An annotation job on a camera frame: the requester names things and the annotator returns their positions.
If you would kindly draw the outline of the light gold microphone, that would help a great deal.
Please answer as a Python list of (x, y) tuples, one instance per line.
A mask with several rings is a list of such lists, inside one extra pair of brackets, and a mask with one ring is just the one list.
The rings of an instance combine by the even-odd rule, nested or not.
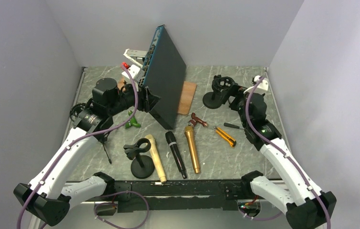
[(151, 154), (155, 169), (157, 171), (159, 180), (161, 183), (165, 183), (167, 181), (166, 174), (165, 174), (163, 165), (161, 163), (161, 159), (160, 159), (157, 147), (156, 147), (155, 139), (152, 135), (146, 135), (145, 138), (148, 139), (151, 144), (150, 154)]

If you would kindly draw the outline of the black microphone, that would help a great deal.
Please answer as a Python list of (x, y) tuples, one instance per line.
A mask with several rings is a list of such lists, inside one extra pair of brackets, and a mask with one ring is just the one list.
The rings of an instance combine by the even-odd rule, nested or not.
[(173, 134), (172, 131), (168, 131), (165, 134), (165, 138), (166, 138), (167, 144), (173, 154), (177, 168), (182, 175), (182, 178), (187, 179), (186, 167), (185, 167), (184, 161), (182, 159), (182, 156), (180, 154), (175, 135)]

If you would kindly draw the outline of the dark gold microphone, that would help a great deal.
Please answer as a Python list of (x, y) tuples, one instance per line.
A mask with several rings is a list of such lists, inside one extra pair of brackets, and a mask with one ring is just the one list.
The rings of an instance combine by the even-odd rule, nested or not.
[(196, 174), (200, 174), (201, 169), (200, 169), (200, 162), (197, 153), (197, 148), (195, 144), (194, 128), (192, 126), (186, 126), (184, 129), (184, 133), (188, 143), (193, 170)]

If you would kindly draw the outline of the black round-base mic stand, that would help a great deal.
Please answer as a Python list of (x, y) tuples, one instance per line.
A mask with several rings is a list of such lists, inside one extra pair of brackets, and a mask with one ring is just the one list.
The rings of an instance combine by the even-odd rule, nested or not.
[(132, 145), (124, 145), (124, 152), (128, 159), (132, 160), (131, 173), (138, 179), (150, 177), (155, 166), (151, 157), (143, 155), (151, 149), (151, 143), (147, 138), (141, 138)]

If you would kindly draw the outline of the black tripod shock-mount stand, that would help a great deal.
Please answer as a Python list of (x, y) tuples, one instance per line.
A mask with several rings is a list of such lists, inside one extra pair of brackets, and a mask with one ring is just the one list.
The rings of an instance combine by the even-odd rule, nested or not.
[[(71, 122), (74, 122), (74, 121), (77, 119), (79, 113), (80, 113), (81, 111), (83, 111), (83, 110), (85, 109), (85, 107), (86, 107), (86, 104), (85, 104), (85, 103), (78, 103), (78, 104), (75, 104), (75, 105), (70, 109), (69, 118), (70, 118)], [(107, 142), (107, 138), (108, 138), (109, 134), (110, 134), (110, 132), (106, 132), (106, 133), (103, 135), (103, 137), (101, 137), (101, 139), (99, 140), (99, 142), (100, 142), (100, 143), (102, 144), (102, 146), (103, 146), (103, 149), (104, 149), (104, 151), (105, 151), (105, 153), (106, 153), (106, 156), (107, 156), (107, 158), (108, 158), (108, 162), (109, 162), (110, 164), (112, 164), (112, 160), (111, 160), (111, 158), (110, 158), (110, 156), (109, 156), (109, 153), (108, 153), (108, 151), (107, 151), (107, 148), (106, 148), (106, 142)]]

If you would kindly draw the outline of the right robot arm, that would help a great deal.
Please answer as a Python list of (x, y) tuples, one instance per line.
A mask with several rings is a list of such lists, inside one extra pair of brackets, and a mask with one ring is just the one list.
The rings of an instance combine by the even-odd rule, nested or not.
[(234, 100), (229, 107), (238, 112), (247, 140), (273, 165), (287, 188), (253, 171), (242, 177), (241, 194), (246, 198), (258, 195), (270, 202), (286, 216), (293, 229), (321, 226), (329, 229), (337, 199), (309, 177), (289, 151), (281, 133), (267, 120), (264, 95), (256, 93), (254, 87), (232, 85), (230, 96)]

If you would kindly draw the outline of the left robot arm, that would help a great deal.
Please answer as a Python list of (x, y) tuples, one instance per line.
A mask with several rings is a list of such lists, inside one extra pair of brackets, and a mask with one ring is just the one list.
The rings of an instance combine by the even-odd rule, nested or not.
[(13, 193), (23, 211), (42, 220), (48, 226), (59, 224), (68, 211), (80, 203), (100, 197), (114, 196), (115, 180), (103, 172), (67, 187), (72, 171), (88, 150), (106, 139), (106, 134), (117, 129), (113, 116), (130, 107), (150, 112), (160, 96), (152, 94), (147, 86), (126, 84), (122, 88), (112, 78), (97, 81), (92, 97), (84, 105), (73, 123), (66, 140), (45, 168), (28, 184), (18, 184)]

